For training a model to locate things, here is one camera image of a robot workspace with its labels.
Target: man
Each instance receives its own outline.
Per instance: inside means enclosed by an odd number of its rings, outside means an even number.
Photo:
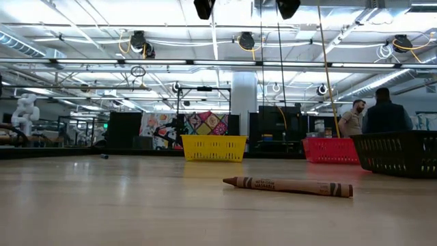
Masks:
[[[339,122],[339,128],[343,137],[362,134],[361,112],[363,112],[365,105],[365,101],[355,100],[352,109],[343,114]]]
[[[376,91],[376,105],[367,110],[363,133],[387,133],[412,130],[412,122],[402,105],[390,100],[388,88]]]

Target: red basket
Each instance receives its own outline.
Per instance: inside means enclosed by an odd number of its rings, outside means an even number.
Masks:
[[[360,164],[352,139],[307,138],[302,142],[309,162]]]

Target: black basket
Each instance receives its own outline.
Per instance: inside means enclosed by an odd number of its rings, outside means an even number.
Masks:
[[[361,167],[377,174],[437,178],[437,131],[351,136]]]

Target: man in dark jacket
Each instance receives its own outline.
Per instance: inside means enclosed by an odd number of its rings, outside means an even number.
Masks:
[[[412,122],[402,105],[390,100],[388,88],[376,91],[376,105],[367,110],[363,133],[387,133],[412,130]]]

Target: yellow basket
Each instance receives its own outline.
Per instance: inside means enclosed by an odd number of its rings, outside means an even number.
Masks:
[[[246,136],[182,135],[187,161],[242,162]]]

